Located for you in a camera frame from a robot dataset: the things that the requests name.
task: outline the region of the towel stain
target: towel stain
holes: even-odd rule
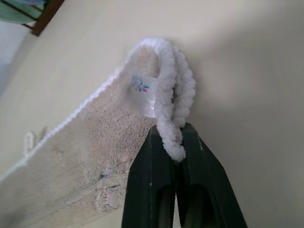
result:
[[[117,184],[100,191],[96,197],[96,209],[100,212],[110,212],[121,207],[124,203],[122,190],[122,186]]]

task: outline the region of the towel tag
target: towel tag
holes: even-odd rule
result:
[[[134,74],[123,82],[123,104],[139,114],[155,118],[154,104],[157,78]]]

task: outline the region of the green object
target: green object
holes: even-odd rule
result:
[[[176,163],[149,131],[130,167],[122,228],[172,228],[175,194],[183,228],[247,228],[223,166],[191,124],[181,132],[186,158]]]
[[[34,9],[28,4],[18,3],[14,0],[6,0],[6,2],[35,18],[38,18],[41,14],[39,10]],[[37,5],[37,7],[43,9],[43,5]],[[3,2],[0,2],[0,20],[16,24],[26,24],[34,21],[33,19],[22,14],[21,12],[18,12],[17,10],[4,4]]]

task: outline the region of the wall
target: wall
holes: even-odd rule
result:
[[[27,32],[21,25],[0,21],[0,96],[7,84],[7,68]]]
[[[22,157],[27,130],[58,124],[137,40],[164,36],[193,70],[189,121],[225,167],[248,226],[304,226],[303,9],[300,0],[66,0],[12,65],[0,173]]]

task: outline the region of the wooden frame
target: wooden frame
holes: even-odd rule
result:
[[[57,10],[60,8],[62,3],[65,0],[49,0],[49,2],[46,5],[46,8],[44,10],[40,9],[37,6],[31,5],[34,9],[41,11],[41,15],[39,18],[35,18],[28,13],[24,12],[23,10],[19,9],[18,7],[15,7],[14,5],[10,4],[9,2],[5,0],[0,0],[3,4],[11,7],[12,9],[18,11],[19,13],[22,13],[23,15],[33,19],[36,21],[35,25],[33,27],[27,25],[27,24],[22,24],[23,26],[29,28],[32,30],[32,34],[35,36],[39,36],[42,31],[45,29],[45,27],[48,25],[48,23],[52,20],[53,16],[56,14]]]

